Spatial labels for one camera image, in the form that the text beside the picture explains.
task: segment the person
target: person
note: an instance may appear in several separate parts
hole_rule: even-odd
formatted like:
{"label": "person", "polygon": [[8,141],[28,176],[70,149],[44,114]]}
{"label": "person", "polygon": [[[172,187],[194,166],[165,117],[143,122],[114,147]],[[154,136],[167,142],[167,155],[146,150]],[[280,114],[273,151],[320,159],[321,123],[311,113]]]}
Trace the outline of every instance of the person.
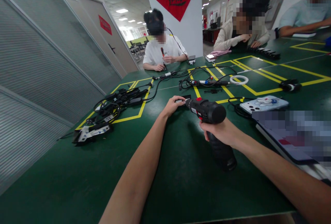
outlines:
{"label": "person", "polygon": [[292,5],[279,22],[279,36],[314,31],[331,25],[330,0],[300,0]]}
{"label": "person", "polygon": [[161,11],[153,9],[151,13],[145,13],[144,21],[149,33],[155,38],[146,45],[143,61],[145,70],[163,71],[163,63],[171,64],[188,59],[188,54],[178,37],[165,34],[166,27]]}
{"label": "person", "polygon": [[[140,222],[157,171],[167,120],[184,104],[185,98],[181,96],[169,99],[126,166],[100,219],[100,224]],[[330,223],[331,187],[243,133],[227,118],[220,124],[200,122],[200,127],[206,140],[209,131],[223,143],[243,153],[310,223]]]}
{"label": "person", "polygon": [[233,18],[226,21],[214,44],[214,51],[258,48],[267,43],[270,34],[264,24],[264,14],[270,0],[242,0]]}

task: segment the white pillar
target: white pillar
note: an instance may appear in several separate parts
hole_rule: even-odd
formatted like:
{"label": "white pillar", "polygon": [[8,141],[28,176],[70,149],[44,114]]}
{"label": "white pillar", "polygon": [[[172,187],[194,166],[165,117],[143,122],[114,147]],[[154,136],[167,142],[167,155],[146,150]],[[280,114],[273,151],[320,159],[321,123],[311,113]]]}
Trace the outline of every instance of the white pillar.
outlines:
{"label": "white pillar", "polygon": [[165,25],[177,36],[189,55],[203,56],[202,47],[202,0],[190,0],[181,21],[176,19],[157,0],[149,0],[152,9],[159,9]]}

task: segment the hand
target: hand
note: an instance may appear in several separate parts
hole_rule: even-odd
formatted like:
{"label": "hand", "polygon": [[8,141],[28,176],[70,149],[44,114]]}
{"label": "hand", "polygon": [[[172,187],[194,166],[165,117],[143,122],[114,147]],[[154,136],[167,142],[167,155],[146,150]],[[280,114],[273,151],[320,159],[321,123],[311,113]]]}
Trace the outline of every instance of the hand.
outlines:
{"label": "hand", "polygon": [[246,134],[240,131],[228,118],[219,124],[207,124],[200,122],[200,127],[204,131],[206,141],[209,141],[207,131],[211,132],[217,139],[233,148],[240,146],[240,143],[247,140]]}
{"label": "hand", "polygon": [[329,25],[331,25],[331,17],[329,17],[328,19],[325,19],[325,20],[321,21],[321,27],[329,26]]}
{"label": "hand", "polygon": [[162,114],[164,114],[167,117],[170,117],[179,106],[183,106],[185,104],[185,98],[182,96],[173,96],[169,99],[166,107],[164,110],[162,110]]}
{"label": "hand", "polygon": [[174,56],[164,56],[163,60],[167,63],[172,64],[172,63],[176,62],[176,57],[174,57]]}
{"label": "hand", "polygon": [[252,44],[251,44],[251,48],[258,48],[260,47],[262,44],[260,41],[254,41]]}
{"label": "hand", "polygon": [[242,34],[241,39],[243,42],[247,42],[252,37],[251,34]]}
{"label": "hand", "polygon": [[163,71],[164,70],[164,65],[158,64],[154,66],[154,71]]}

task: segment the light blue shirt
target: light blue shirt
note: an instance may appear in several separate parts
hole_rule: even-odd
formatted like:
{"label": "light blue shirt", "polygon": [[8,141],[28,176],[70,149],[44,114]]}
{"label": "light blue shirt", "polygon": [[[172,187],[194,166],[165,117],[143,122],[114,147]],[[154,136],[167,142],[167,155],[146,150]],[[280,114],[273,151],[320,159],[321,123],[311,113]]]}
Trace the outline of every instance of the light blue shirt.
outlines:
{"label": "light blue shirt", "polygon": [[279,29],[283,26],[302,27],[323,21],[331,17],[331,1],[310,3],[301,0],[289,8],[279,22]]}

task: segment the drill handle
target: drill handle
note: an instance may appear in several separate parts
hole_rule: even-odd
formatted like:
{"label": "drill handle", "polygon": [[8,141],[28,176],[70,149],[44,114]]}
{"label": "drill handle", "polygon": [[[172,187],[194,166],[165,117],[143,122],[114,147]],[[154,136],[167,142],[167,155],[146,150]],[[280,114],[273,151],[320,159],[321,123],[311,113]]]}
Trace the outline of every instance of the drill handle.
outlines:
{"label": "drill handle", "polygon": [[237,161],[233,154],[232,147],[225,145],[208,131],[207,136],[213,150],[216,163],[223,169],[223,171],[233,170],[237,165]]}

